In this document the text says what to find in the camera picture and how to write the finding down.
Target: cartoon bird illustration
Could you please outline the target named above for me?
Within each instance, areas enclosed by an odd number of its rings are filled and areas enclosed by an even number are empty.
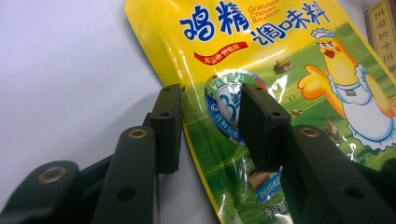
[[[355,139],[371,149],[385,150],[396,143],[396,119],[392,101],[381,90],[375,78],[326,29],[311,34],[318,40],[328,75],[312,64],[298,88],[304,98],[313,100],[324,95],[334,110],[348,121]]]
[[[329,137],[335,141],[335,144],[337,146],[339,146],[343,141],[341,138],[340,133],[338,132],[337,127],[335,126],[335,124],[332,122],[332,119],[327,116],[326,117],[327,123],[329,124],[328,128],[324,128],[323,132],[325,132],[327,135],[329,135]]]

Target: chicken bouillon package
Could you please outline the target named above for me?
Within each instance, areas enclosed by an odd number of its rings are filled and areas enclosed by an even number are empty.
[[[184,132],[221,222],[292,222],[281,172],[256,172],[238,130],[243,82],[349,160],[379,170],[396,158],[395,71],[335,0],[127,0],[125,11],[163,85],[185,87]]]

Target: white table surface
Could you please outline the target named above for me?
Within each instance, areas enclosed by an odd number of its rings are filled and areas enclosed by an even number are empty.
[[[339,0],[365,34],[375,0]],[[0,211],[36,167],[83,169],[141,125],[161,82],[123,11],[123,0],[0,1]],[[182,139],[179,172],[162,175],[162,224],[218,219]]]

